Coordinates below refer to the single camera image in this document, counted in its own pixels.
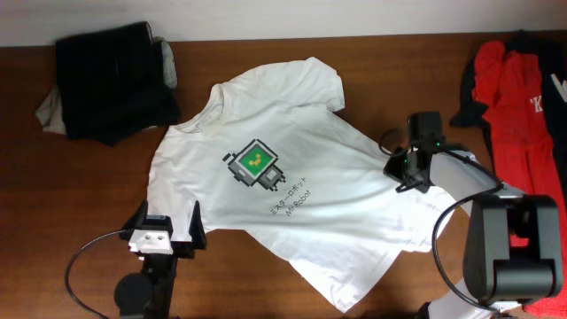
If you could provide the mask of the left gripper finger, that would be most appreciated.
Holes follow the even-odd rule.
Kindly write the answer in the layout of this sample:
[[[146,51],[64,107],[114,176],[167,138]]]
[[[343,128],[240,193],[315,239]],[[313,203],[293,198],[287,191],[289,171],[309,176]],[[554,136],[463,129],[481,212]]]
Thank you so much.
[[[200,203],[195,202],[190,219],[189,235],[195,250],[205,250],[207,246],[206,232],[201,219]]]
[[[134,230],[142,226],[144,220],[147,216],[148,201],[144,199],[137,210],[133,213],[131,217],[124,223],[122,230]]]

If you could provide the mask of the white robot print t-shirt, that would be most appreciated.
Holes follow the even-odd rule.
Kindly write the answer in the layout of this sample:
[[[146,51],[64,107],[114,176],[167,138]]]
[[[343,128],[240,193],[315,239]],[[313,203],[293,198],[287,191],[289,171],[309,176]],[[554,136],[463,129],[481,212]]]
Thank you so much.
[[[190,240],[194,211],[206,231],[244,230],[349,310],[399,253],[430,250],[453,199],[398,191],[378,144],[339,118],[345,105],[340,76],[317,58],[216,84],[155,152],[149,213],[171,219],[177,242]]]

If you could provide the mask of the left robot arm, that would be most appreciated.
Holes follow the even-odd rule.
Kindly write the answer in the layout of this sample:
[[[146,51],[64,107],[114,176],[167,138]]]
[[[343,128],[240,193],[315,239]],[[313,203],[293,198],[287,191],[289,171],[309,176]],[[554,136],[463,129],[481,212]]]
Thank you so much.
[[[130,251],[143,260],[143,265],[115,287],[114,302],[121,318],[168,319],[178,261],[193,259],[195,252],[205,250],[207,245],[200,204],[193,207],[190,217],[188,242],[172,239],[171,218],[149,215],[147,200],[123,225],[120,239],[128,241]]]

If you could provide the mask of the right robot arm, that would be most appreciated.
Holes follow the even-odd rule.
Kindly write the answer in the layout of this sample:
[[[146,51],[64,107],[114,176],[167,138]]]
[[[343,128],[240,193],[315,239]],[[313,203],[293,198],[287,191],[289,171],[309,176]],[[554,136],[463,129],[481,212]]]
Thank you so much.
[[[437,186],[454,203],[435,221],[434,262],[449,291],[423,304],[419,318],[506,318],[510,309],[557,296],[563,288],[560,214],[547,195],[529,195],[503,182],[460,144],[449,144],[438,112],[408,116],[408,145],[390,155],[384,174],[397,192]],[[457,208],[470,217],[454,284],[443,269],[438,234]]]

